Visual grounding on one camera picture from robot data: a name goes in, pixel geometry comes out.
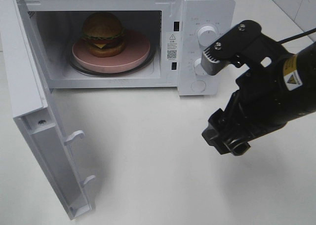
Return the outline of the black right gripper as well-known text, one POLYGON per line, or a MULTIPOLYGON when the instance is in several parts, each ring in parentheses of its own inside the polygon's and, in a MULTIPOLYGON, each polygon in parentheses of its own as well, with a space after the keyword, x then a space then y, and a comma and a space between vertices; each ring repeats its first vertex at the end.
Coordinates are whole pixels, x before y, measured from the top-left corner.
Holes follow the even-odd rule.
POLYGON ((235 53, 235 67, 248 67, 226 108, 213 113, 202 132, 220 154, 243 155, 251 147, 248 141, 311 112, 310 47, 290 53, 252 20, 235 25, 210 46, 235 53))

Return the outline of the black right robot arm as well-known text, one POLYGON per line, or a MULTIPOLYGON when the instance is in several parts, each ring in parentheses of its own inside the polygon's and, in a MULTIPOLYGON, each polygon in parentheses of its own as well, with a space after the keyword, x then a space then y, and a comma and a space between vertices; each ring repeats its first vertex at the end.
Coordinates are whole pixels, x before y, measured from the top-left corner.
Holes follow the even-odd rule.
POLYGON ((236 79, 238 90, 226 108, 210 116, 202 133, 220 154, 242 155, 250 141, 315 112, 316 46, 293 54, 283 43, 264 35, 257 22, 244 20, 203 51, 201 66, 209 75, 230 64, 248 67, 236 79))

